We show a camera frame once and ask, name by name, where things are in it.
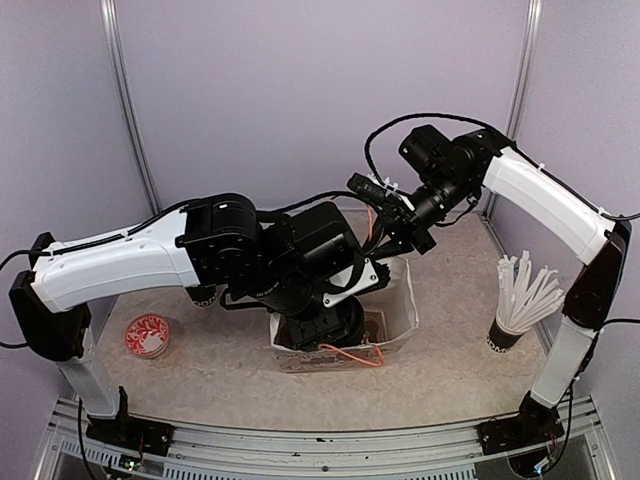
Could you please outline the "white paper takeout bag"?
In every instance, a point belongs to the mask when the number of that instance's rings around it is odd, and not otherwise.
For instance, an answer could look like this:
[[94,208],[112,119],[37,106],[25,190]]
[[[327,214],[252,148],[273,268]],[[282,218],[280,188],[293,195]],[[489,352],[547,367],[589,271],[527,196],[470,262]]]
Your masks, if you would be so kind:
[[285,373],[382,367],[398,352],[420,324],[409,261],[391,257],[379,262],[382,272],[373,290],[338,304],[347,334],[310,351],[293,347],[292,328],[278,314],[270,315],[270,345]]

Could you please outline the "brown cardboard cup carrier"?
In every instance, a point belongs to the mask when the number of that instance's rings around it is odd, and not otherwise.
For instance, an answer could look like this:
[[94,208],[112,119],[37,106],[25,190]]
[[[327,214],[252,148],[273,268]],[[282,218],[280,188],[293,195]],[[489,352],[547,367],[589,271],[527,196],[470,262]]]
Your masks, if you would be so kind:
[[[360,343],[380,343],[386,340],[387,327],[383,312],[379,310],[365,310],[363,336]],[[288,327],[283,322],[278,324],[273,343],[287,349],[293,348]]]

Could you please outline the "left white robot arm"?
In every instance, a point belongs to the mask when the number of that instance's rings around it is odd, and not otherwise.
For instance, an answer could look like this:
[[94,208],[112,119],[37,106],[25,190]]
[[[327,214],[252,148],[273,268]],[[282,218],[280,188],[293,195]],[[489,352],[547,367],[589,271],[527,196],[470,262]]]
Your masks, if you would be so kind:
[[296,216],[261,212],[247,197],[184,201],[139,225],[59,242],[41,234],[9,298],[28,347],[54,362],[87,414],[121,445],[140,434],[94,353],[90,302],[181,287],[199,305],[263,308],[289,324],[294,346],[351,345],[363,325],[358,295],[381,284],[338,207],[324,202]]

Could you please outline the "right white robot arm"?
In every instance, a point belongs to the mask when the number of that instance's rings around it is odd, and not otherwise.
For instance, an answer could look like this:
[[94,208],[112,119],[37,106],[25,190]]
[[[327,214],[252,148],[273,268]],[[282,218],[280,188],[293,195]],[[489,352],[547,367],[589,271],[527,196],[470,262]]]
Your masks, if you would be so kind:
[[579,375],[606,323],[626,264],[630,224],[615,218],[535,163],[515,143],[483,128],[449,138],[433,125],[414,128],[400,156],[421,185],[402,198],[418,224],[429,228],[462,200],[491,193],[535,226],[533,251],[548,239],[552,251],[534,260],[529,250],[499,260],[497,311],[490,345],[510,349],[535,325],[558,320],[550,351],[529,398],[534,405],[513,419],[511,433],[535,442],[551,424],[549,412]]

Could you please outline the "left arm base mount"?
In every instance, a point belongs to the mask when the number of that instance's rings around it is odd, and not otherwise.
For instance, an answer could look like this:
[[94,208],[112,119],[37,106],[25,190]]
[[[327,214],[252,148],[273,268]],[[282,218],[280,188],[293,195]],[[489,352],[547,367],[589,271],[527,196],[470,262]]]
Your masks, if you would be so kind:
[[86,434],[108,445],[166,457],[174,431],[175,427],[168,423],[130,417],[124,421],[93,419]]

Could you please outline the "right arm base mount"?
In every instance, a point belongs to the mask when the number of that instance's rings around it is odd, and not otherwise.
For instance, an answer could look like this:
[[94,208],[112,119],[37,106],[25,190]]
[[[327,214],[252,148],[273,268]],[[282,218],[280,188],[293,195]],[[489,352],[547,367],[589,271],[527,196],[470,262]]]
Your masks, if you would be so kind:
[[476,426],[484,455],[503,453],[560,438],[565,434],[557,414],[545,422],[520,414],[503,419],[490,419]]

